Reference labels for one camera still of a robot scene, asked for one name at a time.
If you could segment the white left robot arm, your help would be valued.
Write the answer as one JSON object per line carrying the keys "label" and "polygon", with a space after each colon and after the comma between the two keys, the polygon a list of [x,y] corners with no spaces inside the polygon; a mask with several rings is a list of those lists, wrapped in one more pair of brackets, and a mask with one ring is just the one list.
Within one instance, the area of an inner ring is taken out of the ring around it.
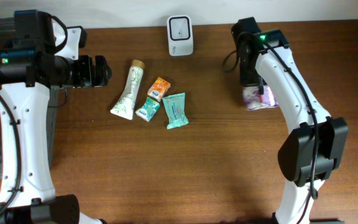
{"label": "white left robot arm", "polygon": [[0,34],[14,29],[14,38],[0,50],[0,223],[94,223],[80,211],[75,195],[55,193],[47,111],[51,88],[106,86],[112,70],[101,55],[64,55],[70,34],[78,50],[85,46],[87,33],[80,26],[65,26],[64,39],[57,43],[53,28],[61,24],[58,17],[38,10],[0,19]]}

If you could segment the pink purple tissue pack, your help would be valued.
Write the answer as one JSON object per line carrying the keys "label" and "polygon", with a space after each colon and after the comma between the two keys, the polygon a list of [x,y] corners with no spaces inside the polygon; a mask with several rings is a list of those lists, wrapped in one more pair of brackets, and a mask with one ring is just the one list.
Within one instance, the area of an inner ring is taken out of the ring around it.
{"label": "pink purple tissue pack", "polygon": [[257,86],[244,87],[242,95],[246,109],[249,111],[278,107],[278,102],[268,85],[264,85],[263,95],[259,93],[259,88]]}

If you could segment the teal wet wipes pack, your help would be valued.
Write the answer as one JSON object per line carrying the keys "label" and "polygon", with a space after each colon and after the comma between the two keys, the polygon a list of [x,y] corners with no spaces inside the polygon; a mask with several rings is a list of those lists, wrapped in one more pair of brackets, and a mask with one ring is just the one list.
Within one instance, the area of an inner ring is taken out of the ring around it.
{"label": "teal wet wipes pack", "polygon": [[189,123],[185,116],[185,93],[178,93],[162,98],[168,116],[167,129],[179,128]]}

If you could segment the white tube with brown cap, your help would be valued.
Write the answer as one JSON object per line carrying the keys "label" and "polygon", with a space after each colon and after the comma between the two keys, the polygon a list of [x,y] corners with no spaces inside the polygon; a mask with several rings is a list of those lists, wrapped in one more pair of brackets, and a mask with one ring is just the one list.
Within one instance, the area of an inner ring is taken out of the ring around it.
{"label": "white tube with brown cap", "polygon": [[128,120],[133,119],[135,101],[144,74],[144,68],[144,62],[140,60],[132,61],[124,91],[122,92],[116,104],[110,110],[111,114]]}

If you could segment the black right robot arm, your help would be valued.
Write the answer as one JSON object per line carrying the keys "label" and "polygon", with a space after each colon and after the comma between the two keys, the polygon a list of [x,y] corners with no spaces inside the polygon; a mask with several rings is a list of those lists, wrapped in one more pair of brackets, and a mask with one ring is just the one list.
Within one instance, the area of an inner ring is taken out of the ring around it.
{"label": "black right robot arm", "polygon": [[341,164],[349,128],[315,98],[282,31],[263,32],[248,17],[238,20],[231,34],[246,105],[278,106],[288,128],[278,151],[285,187],[269,223],[310,223],[318,190]]}

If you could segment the green small tissue pack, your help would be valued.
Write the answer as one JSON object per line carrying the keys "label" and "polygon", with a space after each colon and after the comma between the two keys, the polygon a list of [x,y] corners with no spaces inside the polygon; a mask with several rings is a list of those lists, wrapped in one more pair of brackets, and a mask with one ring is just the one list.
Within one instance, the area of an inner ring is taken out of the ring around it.
{"label": "green small tissue pack", "polygon": [[160,103],[158,101],[147,97],[145,103],[136,110],[135,114],[146,122],[149,122],[159,108]]}

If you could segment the orange small tissue pack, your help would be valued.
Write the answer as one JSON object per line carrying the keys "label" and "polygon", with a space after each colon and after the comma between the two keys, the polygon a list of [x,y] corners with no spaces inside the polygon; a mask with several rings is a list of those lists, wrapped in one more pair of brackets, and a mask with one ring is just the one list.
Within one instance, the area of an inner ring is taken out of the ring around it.
{"label": "orange small tissue pack", "polygon": [[160,102],[170,87],[171,83],[161,77],[158,77],[149,88],[147,95],[153,100]]}

